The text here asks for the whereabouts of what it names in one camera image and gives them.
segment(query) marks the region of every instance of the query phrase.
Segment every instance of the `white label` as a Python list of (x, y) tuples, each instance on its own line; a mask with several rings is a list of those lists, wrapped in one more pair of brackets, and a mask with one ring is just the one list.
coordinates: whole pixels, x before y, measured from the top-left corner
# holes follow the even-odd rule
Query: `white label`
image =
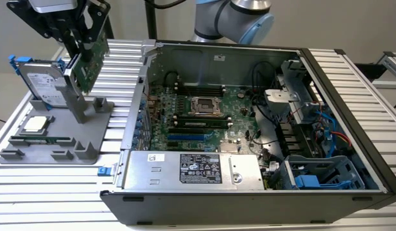
[(165, 161), (165, 154), (148, 154), (148, 162)]
[(66, 106), (61, 92), (54, 88), (54, 79), (48, 74), (28, 73), (28, 78), (41, 100), (50, 106)]
[(224, 55), (215, 55), (213, 60), (215, 61), (224, 61)]

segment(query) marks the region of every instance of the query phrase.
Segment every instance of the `power supply label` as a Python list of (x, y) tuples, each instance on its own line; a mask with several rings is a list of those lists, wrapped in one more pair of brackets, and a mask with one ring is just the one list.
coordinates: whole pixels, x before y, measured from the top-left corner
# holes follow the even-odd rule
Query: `power supply label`
[(183, 184), (221, 184), (221, 162), (216, 154), (180, 154), (179, 180)]

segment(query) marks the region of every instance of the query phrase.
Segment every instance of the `motherboard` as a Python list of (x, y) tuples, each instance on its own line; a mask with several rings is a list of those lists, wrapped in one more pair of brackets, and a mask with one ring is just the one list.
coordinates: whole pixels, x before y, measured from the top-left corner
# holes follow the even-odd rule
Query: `motherboard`
[(243, 88), (152, 86), (148, 96), (156, 151), (259, 154), (251, 96)]

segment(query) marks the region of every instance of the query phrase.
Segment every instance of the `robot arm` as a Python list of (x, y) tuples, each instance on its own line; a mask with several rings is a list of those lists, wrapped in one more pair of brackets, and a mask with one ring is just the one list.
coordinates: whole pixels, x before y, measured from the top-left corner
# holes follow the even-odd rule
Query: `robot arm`
[(223, 37), (240, 44), (259, 44), (275, 17), (269, 0), (196, 0), (192, 41), (216, 42)]
[[(89, 62), (91, 48), (103, 29), (107, 38), (113, 38), (111, 5), (104, 0), (10, 0), (6, 6), (44, 38), (64, 43), (70, 58), (81, 54), (81, 59)], [(91, 28), (85, 25), (85, 7), (93, 21)]]

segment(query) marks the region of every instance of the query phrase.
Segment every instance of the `white wall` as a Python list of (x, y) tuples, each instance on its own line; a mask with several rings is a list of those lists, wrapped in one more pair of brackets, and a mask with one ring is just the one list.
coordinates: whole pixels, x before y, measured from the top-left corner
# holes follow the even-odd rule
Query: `white wall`
[[(193, 5), (188, 0), (157, 11), (160, 39), (191, 38)], [(272, 0), (271, 12), (276, 21), (261, 45), (344, 49), (355, 62), (396, 51), (396, 0)]]
[(6, 1), (0, 0), (0, 72), (13, 73), (8, 64), (10, 54), (48, 59), (58, 45), (53, 39), (42, 38), (12, 13)]
[[(8, 0), (0, 0), (0, 73), (12, 73), (8, 55), (49, 59), (57, 49), (54, 39), (38, 33), (6, 8)], [(141, 0), (109, 0), (111, 21), (119, 39), (147, 39), (147, 21)]]

